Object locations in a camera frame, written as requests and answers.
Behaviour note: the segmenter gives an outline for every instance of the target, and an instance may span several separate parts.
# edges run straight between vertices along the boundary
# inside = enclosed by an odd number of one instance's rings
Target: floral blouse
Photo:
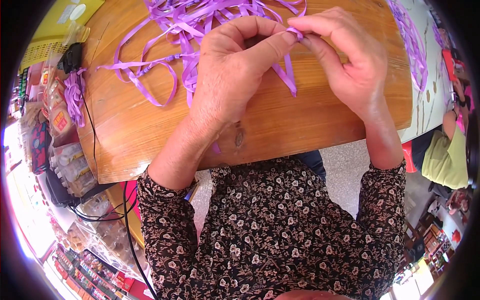
[[[387,292],[403,253],[405,161],[370,165],[355,220],[293,157],[212,170],[197,241],[181,191],[138,179],[145,252],[160,299],[274,299],[292,289],[354,299]]]

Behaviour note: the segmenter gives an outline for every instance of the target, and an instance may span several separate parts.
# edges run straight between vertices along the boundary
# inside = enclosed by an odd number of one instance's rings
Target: yellow basket
[[[85,25],[104,2],[105,0],[56,0],[35,31],[20,63],[19,72],[33,64],[47,60],[47,56],[52,50],[64,53],[68,49],[68,46],[62,45],[62,41],[71,23],[70,13],[76,6],[82,4],[86,6],[84,13],[75,20],[78,24]]]
[[[25,51],[24,58],[20,63],[20,70],[30,67],[38,62],[47,60],[47,56],[50,51],[63,53],[67,51],[68,45],[62,45],[63,36],[58,38],[50,38],[45,40],[39,40],[32,42],[28,45],[27,51]]]

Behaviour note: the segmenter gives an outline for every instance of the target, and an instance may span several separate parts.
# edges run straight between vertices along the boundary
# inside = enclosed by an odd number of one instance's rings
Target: wrist
[[[385,97],[379,95],[372,104],[365,110],[359,118],[363,121],[365,126],[370,123],[378,123],[385,118],[391,118],[390,111],[385,100]]]

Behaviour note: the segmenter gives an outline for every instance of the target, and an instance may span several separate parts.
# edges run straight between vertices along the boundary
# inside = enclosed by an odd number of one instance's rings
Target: black cable
[[[130,201],[130,198],[131,198],[134,190],[135,190],[135,189],[132,189],[132,191],[130,192],[130,195],[128,196],[127,201]],[[84,214],[84,213],[82,213],[82,212],[79,212],[79,211],[77,211],[77,213],[80,214],[80,215],[82,215],[82,216],[84,216],[85,218],[97,218],[97,219],[106,218],[107,216],[109,216],[109,215],[111,215],[111,214],[116,214],[116,215],[119,215],[119,216],[123,216],[123,215],[125,215],[125,214],[117,213],[117,212],[115,211],[115,210],[116,210],[117,208],[119,208],[121,205],[123,205],[123,203],[120,203],[119,205],[115,206],[110,212],[105,213],[105,214],[103,214],[103,215],[101,215],[101,216],[89,216],[89,215],[86,215],[86,214]]]
[[[97,140],[98,137],[96,135],[95,126],[93,125],[92,117],[90,116],[90,112],[88,111],[87,102],[85,101],[83,86],[82,86],[82,83],[81,83],[82,79],[81,79],[80,75],[78,75],[78,74],[77,74],[77,82],[79,83],[80,94],[82,95],[82,99],[83,99],[84,104],[85,104],[85,110],[87,111],[88,119],[90,120],[90,125],[92,126],[92,131],[93,131],[93,161],[95,162],[96,177],[98,178],[98,165],[96,164],[96,157],[95,157],[95,145],[96,145],[96,140]]]
[[[123,211],[127,210],[127,201],[125,199],[126,192],[127,192],[127,182],[125,182],[125,186],[123,187]],[[140,274],[142,275],[142,278],[144,279],[145,284],[147,285],[148,289],[150,290],[150,293],[152,293],[153,298],[155,300],[158,300],[158,296],[156,295],[155,291],[153,290],[152,286],[150,285],[150,282],[148,282],[147,276],[145,276],[145,273],[142,270],[142,266],[138,262],[137,255],[135,255],[135,249],[133,248],[133,243],[132,243],[132,235],[130,234],[130,228],[128,227],[127,214],[125,214],[125,226],[127,227],[128,243],[130,244],[130,250],[132,251],[133,259],[135,260],[135,263],[137,264],[138,270],[140,271]]]
[[[78,76],[78,81],[79,83],[81,83],[81,78],[80,78],[80,75],[77,75]],[[96,139],[97,139],[97,135],[96,135],[96,131],[95,131],[95,126],[93,125],[93,122],[92,122],[92,118],[90,116],[90,112],[88,111],[88,106],[87,106],[87,103],[85,101],[85,97],[84,97],[84,93],[82,91],[82,85],[80,85],[80,93],[82,95],[82,99],[84,101],[84,104],[85,104],[85,110],[87,112],[87,115],[88,115],[88,119],[90,120],[90,125],[92,125],[92,131],[93,131],[93,160],[95,162],[95,168],[96,168],[96,174],[97,174],[97,178],[98,178],[98,165],[96,163],[96,157],[95,157],[95,142],[96,142]],[[127,182],[125,182],[125,186],[123,187],[123,211],[125,212],[125,214],[120,217],[120,218],[116,218],[118,220],[122,219],[122,218],[125,218],[125,227],[127,228],[127,237],[128,237],[128,242],[130,244],[130,250],[132,251],[132,255],[133,255],[133,259],[135,260],[135,263],[138,267],[138,270],[140,271],[140,274],[142,275],[142,278],[144,279],[145,281],[145,284],[147,285],[148,289],[150,290],[150,293],[152,293],[152,296],[154,297],[155,300],[158,300],[158,296],[156,295],[155,291],[153,290],[152,286],[150,285],[150,283],[148,282],[147,280],[147,277],[145,276],[145,273],[144,271],[142,270],[142,266],[140,266],[140,263],[138,262],[138,258],[137,258],[137,255],[135,255],[135,249],[133,248],[133,243],[132,243],[132,236],[130,234],[130,229],[128,227],[128,218],[127,218],[127,215],[128,213],[132,210],[132,208],[135,206],[136,202],[137,202],[137,199],[135,199],[135,201],[133,202],[133,204],[131,205],[130,209],[127,210],[127,200],[126,200],[126,192],[127,192]],[[82,220],[84,220],[83,217],[80,217],[75,211],[74,213]],[[110,220],[98,220],[98,221],[111,221],[111,220],[116,220],[116,219],[110,219]]]
[[[135,199],[135,201],[133,201],[131,207],[127,210],[127,214],[130,211],[132,211],[132,209],[135,207],[136,204],[137,204],[137,200]],[[82,216],[82,213],[78,212],[74,207],[70,207],[70,209],[73,211],[74,214],[77,215],[77,217],[79,217],[80,219],[82,219],[85,222],[107,222],[107,221],[122,220],[125,217],[125,214],[124,214],[121,217],[113,218],[113,219],[106,219],[106,220],[105,219],[90,219],[90,218]]]

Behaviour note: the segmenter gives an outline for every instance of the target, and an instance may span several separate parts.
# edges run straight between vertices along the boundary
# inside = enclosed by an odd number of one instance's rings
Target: tiled floor
[[[360,180],[370,164],[365,140],[322,149],[320,153],[327,172],[326,184],[330,199],[355,217],[358,212]],[[197,234],[200,235],[212,194],[212,178],[209,171],[199,171],[196,177],[200,181],[200,187],[192,199],[192,206],[195,209]],[[427,190],[429,184],[430,181],[421,174],[407,175],[405,209],[407,218],[413,225],[417,223],[431,195]]]

